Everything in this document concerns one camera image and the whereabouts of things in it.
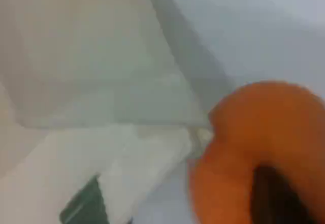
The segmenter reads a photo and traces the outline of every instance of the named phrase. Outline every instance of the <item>orange object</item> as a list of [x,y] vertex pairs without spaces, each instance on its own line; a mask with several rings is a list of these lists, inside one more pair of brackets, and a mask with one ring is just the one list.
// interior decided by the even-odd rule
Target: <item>orange object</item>
[[190,175],[201,224],[251,224],[253,172],[274,167],[310,213],[325,223],[325,107],[309,90],[284,82],[239,88],[210,114],[216,131]]

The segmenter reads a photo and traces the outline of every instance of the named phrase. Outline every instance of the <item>white wall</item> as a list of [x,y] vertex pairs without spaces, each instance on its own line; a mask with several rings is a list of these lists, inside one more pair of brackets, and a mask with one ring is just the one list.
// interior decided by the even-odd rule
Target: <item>white wall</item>
[[304,84],[325,98],[325,0],[175,0],[235,86]]

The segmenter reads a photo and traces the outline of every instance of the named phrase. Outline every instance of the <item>dark hole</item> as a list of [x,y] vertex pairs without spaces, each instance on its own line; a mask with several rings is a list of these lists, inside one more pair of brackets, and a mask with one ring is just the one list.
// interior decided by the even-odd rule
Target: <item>dark hole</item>
[[250,211],[254,224],[316,223],[285,178],[271,167],[255,170]]

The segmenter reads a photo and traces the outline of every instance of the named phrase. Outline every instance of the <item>orange rubber piece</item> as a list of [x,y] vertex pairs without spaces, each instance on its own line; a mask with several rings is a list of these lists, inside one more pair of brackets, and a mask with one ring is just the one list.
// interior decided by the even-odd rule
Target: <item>orange rubber piece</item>
[[253,171],[287,178],[319,223],[325,223],[325,107],[306,88],[260,82],[239,88],[211,112],[215,137],[190,173],[201,224],[251,224]]

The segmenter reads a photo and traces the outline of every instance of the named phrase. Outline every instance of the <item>green object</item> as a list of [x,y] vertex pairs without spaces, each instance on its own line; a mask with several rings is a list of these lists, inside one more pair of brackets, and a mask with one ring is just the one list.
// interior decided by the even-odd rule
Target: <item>green object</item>
[[97,178],[93,177],[61,212],[62,224],[109,224]]

